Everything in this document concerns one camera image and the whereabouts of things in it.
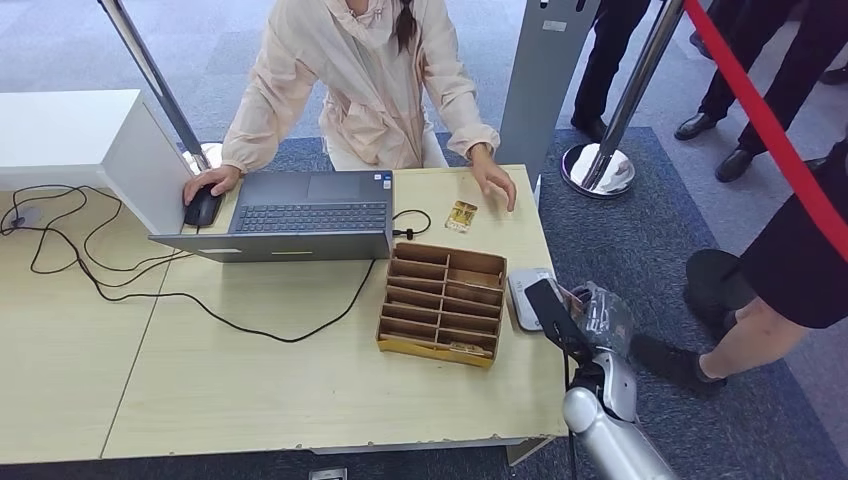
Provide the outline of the person's right hand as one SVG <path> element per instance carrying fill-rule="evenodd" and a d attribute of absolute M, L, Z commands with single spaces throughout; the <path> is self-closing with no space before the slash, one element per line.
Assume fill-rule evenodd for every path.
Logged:
<path fill-rule="evenodd" d="M 202 187 L 211 185 L 211 195 L 220 196 L 232 190 L 243 176 L 243 172 L 232 165 L 222 165 L 205 170 L 189 180 L 183 188 L 183 203 L 188 206 Z"/>

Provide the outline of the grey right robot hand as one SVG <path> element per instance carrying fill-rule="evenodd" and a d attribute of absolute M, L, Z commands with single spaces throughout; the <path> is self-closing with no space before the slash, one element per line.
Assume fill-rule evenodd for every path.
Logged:
<path fill-rule="evenodd" d="M 592 281 L 571 290 L 560 288 L 578 329 L 593 348 L 609 350 L 629 359 L 635 318 L 626 302 Z"/>

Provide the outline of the person's left hand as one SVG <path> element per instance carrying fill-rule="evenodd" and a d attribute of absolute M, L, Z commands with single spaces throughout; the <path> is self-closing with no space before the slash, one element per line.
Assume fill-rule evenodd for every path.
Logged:
<path fill-rule="evenodd" d="M 487 143 L 477 143 L 467 152 L 472 174 L 481 191 L 489 195 L 497 188 L 506 196 L 506 211 L 513 212 L 516 204 L 516 185 L 509 174 L 494 160 Z"/>

